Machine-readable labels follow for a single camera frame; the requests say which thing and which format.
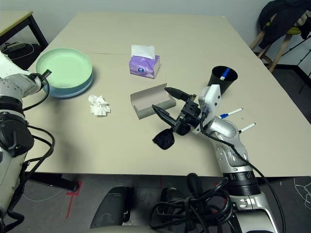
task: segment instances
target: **wooden stool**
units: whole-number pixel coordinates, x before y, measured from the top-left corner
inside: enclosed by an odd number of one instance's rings
[[[264,37],[265,31],[261,31],[258,36],[256,37],[256,39],[249,45],[250,49],[252,50],[254,47],[256,47],[256,45],[261,41],[261,39]],[[266,56],[267,51],[269,50],[269,48],[271,47],[272,44],[268,45],[266,48],[264,48],[264,50],[261,51],[261,53],[259,53],[259,55],[257,56],[260,59],[264,59],[268,62],[268,69],[269,71],[272,73],[273,70],[275,69],[278,61],[280,60],[282,54],[285,52],[291,38],[293,35],[298,35],[301,34],[301,31],[299,30],[299,28],[297,27],[292,27],[288,30],[288,32],[286,33],[285,39],[279,49],[279,51],[276,54],[276,57],[274,58],[274,60],[272,61],[268,56]]]

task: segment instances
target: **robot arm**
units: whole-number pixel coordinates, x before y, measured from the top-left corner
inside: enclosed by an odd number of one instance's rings
[[[190,127],[193,127],[195,134],[201,132],[214,139],[212,143],[220,170],[228,178],[225,188],[236,210],[232,217],[235,228],[240,233],[254,230],[278,233],[265,194],[260,190],[252,167],[246,163],[248,155],[240,141],[239,130],[232,122],[215,116],[221,101],[219,85],[203,89],[199,96],[200,108],[193,102],[195,95],[188,95],[174,88],[166,88],[166,91],[186,104],[176,120],[163,109],[153,106],[158,116],[169,123],[176,133],[185,132],[183,129],[189,132]],[[183,93],[184,98],[179,98],[179,92]],[[244,161],[235,154],[232,146]]]
[[[0,52],[0,229],[4,229],[3,218],[11,211],[8,208],[14,207],[11,200],[20,183],[27,151],[34,145],[22,98],[41,90],[50,73],[22,70]]]

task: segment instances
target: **table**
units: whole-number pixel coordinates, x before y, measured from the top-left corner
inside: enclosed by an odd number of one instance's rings
[[[0,11],[0,45],[26,26],[30,27],[42,50],[45,49],[48,42],[39,29],[32,11]]]
[[[161,57],[157,77],[129,73],[130,45],[155,45]],[[82,95],[46,102],[25,113],[27,120],[55,135],[56,147],[37,171],[48,173],[221,176],[211,142],[203,135],[175,135],[161,150],[152,142],[168,128],[156,115],[139,120],[130,94],[162,83],[199,94],[218,65],[239,78],[222,97],[219,114],[243,107],[229,117],[239,129],[250,161],[266,176],[307,176],[311,162],[310,124],[262,62],[224,17],[126,13],[79,13],[45,49],[79,49],[93,65],[94,82]],[[89,112],[88,96],[103,95],[107,117]],[[44,93],[25,98],[24,106]],[[169,109],[176,117],[183,106]],[[47,147],[35,143],[27,158]]]

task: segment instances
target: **plate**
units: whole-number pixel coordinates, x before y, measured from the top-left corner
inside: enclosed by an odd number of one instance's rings
[[[76,88],[54,88],[50,87],[49,96],[55,98],[70,98],[81,94],[82,92],[86,91],[88,87],[92,84],[93,81],[93,74],[91,74],[90,78],[82,85]]]
[[[92,64],[85,54],[75,49],[58,48],[42,54],[35,65],[37,73],[47,69],[51,87],[73,88],[83,85],[92,74]]]

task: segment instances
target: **black jacket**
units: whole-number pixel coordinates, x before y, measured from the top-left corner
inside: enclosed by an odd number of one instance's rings
[[[277,13],[270,26],[266,28],[265,36],[259,46],[264,49],[275,42],[299,20],[306,10],[311,10],[311,0],[275,0],[269,2],[259,15],[259,25],[263,30],[265,24]],[[302,35],[306,37],[311,30],[310,18],[301,27]]]

